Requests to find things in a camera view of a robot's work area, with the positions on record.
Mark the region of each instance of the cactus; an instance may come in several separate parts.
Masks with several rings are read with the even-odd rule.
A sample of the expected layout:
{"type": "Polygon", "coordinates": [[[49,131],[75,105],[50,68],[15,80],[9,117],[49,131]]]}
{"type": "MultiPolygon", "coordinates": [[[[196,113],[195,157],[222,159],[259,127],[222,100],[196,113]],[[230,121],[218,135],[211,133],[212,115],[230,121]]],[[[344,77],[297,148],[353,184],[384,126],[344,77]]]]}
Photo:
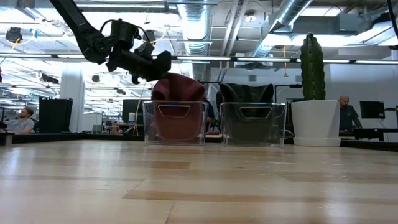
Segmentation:
{"type": "Polygon", "coordinates": [[[325,72],[323,71],[323,52],[313,34],[307,34],[301,46],[301,77],[304,100],[324,100],[325,72]]]}

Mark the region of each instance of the white pot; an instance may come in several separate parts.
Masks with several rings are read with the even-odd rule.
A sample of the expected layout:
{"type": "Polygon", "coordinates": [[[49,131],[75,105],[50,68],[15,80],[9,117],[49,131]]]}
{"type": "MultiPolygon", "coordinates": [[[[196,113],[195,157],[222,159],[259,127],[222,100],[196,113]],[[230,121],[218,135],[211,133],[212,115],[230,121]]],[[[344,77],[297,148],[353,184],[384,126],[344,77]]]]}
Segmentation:
{"type": "Polygon", "coordinates": [[[292,103],[292,117],[295,145],[340,146],[340,107],[337,100],[292,103]]]}

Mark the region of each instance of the robotic arm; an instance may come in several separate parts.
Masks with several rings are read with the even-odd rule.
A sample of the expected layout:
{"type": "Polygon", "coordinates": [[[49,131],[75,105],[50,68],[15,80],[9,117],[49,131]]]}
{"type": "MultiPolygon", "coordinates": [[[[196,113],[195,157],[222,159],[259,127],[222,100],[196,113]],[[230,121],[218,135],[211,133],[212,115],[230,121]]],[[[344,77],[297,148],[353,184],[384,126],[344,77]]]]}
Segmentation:
{"type": "Polygon", "coordinates": [[[158,80],[165,77],[171,69],[171,53],[164,51],[153,60],[151,54],[154,46],[148,42],[143,43],[134,53],[130,52],[134,39],[141,40],[138,30],[142,29],[141,27],[121,19],[108,20],[98,31],[86,20],[73,0],[50,2],[71,28],[81,52],[88,61],[101,65],[109,56],[106,64],[108,71],[115,71],[118,67],[129,71],[133,84],[139,84],[139,77],[147,81],[158,80]],[[105,37],[101,31],[108,22],[111,22],[111,35],[105,37]]]}

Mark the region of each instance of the wooden table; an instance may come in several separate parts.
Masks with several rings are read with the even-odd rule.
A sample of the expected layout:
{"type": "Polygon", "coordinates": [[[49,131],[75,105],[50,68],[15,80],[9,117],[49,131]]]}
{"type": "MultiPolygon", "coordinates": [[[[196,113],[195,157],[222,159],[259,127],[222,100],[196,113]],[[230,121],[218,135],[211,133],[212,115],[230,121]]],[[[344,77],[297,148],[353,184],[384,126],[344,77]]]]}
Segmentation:
{"type": "Polygon", "coordinates": [[[398,223],[398,154],[67,141],[0,148],[1,223],[398,223]]]}

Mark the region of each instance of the bald man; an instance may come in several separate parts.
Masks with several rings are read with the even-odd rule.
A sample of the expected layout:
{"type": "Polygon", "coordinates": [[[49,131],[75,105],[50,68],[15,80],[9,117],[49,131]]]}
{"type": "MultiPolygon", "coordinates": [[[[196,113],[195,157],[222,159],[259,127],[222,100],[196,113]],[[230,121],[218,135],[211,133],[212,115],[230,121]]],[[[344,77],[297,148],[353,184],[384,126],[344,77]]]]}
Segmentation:
{"type": "Polygon", "coordinates": [[[353,121],[357,128],[361,129],[362,124],[358,119],[353,106],[348,105],[349,97],[341,96],[338,100],[340,103],[340,133],[348,134],[353,132],[353,121]]]}

